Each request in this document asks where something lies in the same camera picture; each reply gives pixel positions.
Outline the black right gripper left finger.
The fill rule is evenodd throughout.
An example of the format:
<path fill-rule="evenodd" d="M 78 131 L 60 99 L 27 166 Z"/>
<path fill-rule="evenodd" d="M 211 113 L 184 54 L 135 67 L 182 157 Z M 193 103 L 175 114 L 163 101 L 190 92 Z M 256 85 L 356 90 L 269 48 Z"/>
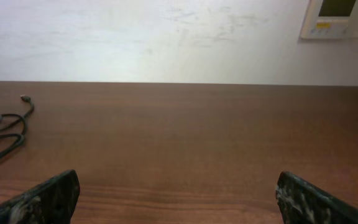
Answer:
<path fill-rule="evenodd" d="M 0 224 L 70 224 L 80 195 L 75 170 L 66 170 L 0 204 Z"/>

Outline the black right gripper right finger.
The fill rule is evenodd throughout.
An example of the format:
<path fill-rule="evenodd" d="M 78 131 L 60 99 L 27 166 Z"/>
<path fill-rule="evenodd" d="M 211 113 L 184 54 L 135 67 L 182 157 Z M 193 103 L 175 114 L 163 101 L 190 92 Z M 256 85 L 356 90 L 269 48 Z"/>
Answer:
<path fill-rule="evenodd" d="M 288 171 L 278 178 L 275 198 L 284 224 L 358 224 L 358 209 Z"/>

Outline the white wall thermostat panel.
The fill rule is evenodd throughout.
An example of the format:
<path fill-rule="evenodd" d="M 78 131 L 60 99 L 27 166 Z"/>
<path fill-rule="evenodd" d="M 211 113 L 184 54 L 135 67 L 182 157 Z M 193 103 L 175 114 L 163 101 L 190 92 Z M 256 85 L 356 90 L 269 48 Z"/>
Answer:
<path fill-rule="evenodd" d="M 310 0 L 300 38 L 358 38 L 358 0 Z"/>

